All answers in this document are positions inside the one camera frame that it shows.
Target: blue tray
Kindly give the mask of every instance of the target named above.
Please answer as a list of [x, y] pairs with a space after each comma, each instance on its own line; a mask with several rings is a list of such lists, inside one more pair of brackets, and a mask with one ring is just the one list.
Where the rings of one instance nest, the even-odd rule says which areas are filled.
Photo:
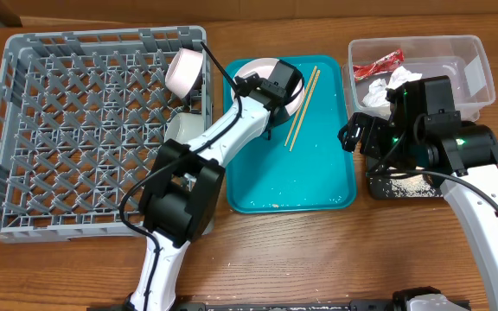
[[[337, 132], [347, 123], [341, 69], [323, 55], [281, 58], [297, 66], [309, 81], [314, 66], [320, 78], [293, 150], [285, 138], [293, 118], [250, 141], [226, 168], [227, 199], [241, 213], [299, 212], [339, 209], [356, 197], [353, 155], [343, 151]], [[251, 60], [227, 67], [233, 77]], [[224, 112], [232, 106], [231, 87], [224, 84]]]

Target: red wrapper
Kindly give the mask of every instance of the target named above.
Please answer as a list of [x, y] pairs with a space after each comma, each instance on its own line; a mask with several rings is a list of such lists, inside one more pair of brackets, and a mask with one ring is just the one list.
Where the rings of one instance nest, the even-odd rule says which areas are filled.
[[354, 81], [359, 82], [374, 74], [392, 72], [397, 69], [403, 61], [405, 61], [405, 56], [403, 55], [403, 50], [399, 48], [397, 51], [380, 58], [370, 65], [354, 65]]

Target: white tissue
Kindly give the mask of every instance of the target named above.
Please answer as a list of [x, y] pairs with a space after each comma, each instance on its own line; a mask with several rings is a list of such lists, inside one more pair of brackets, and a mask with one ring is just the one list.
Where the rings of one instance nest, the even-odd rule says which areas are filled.
[[362, 103], [366, 107], [377, 108], [390, 103], [387, 101], [387, 89], [396, 89], [402, 86], [405, 82], [416, 81], [422, 79], [422, 73], [411, 73], [404, 67], [400, 66], [393, 71], [389, 84], [386, 84], [384, 79], [377, 79], [368, 87], [368, 94], [362, 99]]

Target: table top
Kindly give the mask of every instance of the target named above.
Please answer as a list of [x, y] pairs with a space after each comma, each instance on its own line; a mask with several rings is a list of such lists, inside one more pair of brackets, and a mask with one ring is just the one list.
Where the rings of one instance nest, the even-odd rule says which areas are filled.
[[[129, 27], [161, 26], [125, 25]], [[497, 100], [479, 123], [498, 138], [498, 15], [410, 16], [268, 22], [206, 22], [222, 64], [240, 58], [326, 54], [347, 62], [353, 39], [411, 35], [477, 35], [485, 47]], [[105, 25], [0, 29], [0, 63], [10, 35], [101, 29]], [[222, 83], [214, 69], [214, 115]], [[359, 193], [345, 210], [243, 215], [223, 186], [214, 231], [191, 245], [176, 293], [209, 304], [327, 302], [388, 298], [433, 286], [453, 299], [488, 303], [457, 217], [443, 200], [370, 198], [364, 161], [354, 156]], [[84, 310], [121, 303], [135, 289], [142, 238], [84, 238], [68, 243], [1, 244], [0, 310]]]

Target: wooden stick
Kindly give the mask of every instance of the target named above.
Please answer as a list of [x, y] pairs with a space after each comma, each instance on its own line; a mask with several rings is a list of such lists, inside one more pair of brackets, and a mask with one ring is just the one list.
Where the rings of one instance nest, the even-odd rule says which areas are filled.
[[[307, 92], [309, 91], [310, 83], [312, 82], [312, 79], [315, 77], [315, 73], [316, 73], [316, 66], [312, 70], [312, 74], [310, 75], [310, 80], [307, 83], [307, 87], [305, 87], [305, 89], [304, 89], [304, 95], [303, 95], [303, 98], [301, 99], [301, 104], [304, 102], [304, 98], [307, 97]], [[297, 109], [297, 113], [295, 114], [295, 117], [293, 118], [293, 122], [291, 122], [290, 132], [287, 134], [287, 138], [285, 139], [284, 147], [286, 147], [287, 143], [290, 141], [291, 132], [293, 131], [293, 128], [295, 127], [295, 123], [297, 122], [297, 118], [299, 117], [299, 112], [301, 112], [301, 108], [303, 108], [303, 105], [301, 105], [299, 107], [299, 109]]]
[[303, 115], [301, 115], [301, 120], [299, 121], [297, 129], [295, 130], [295, 136], [293, 137], [293, 141], [291, 141], [290, 152], [293, 149], [293, 145], [295, 144], [297, 136], [299, 135], [299, 129], [301, 129], [301, 124], [303, 123], [304, 115], [307, 113], [307, 108], [309, 108], [310, 98], [312, 97], [312, 93], [315, 91], [315, 86], [316, 82], [318, 81], [318, 77], [320, 77], [320, 70], [316, 72], [316, 79], [312, 82], [312, 87], [310, 88], [310, 93], [309, 96], [307, 97], [307, 102], [304, 104]]

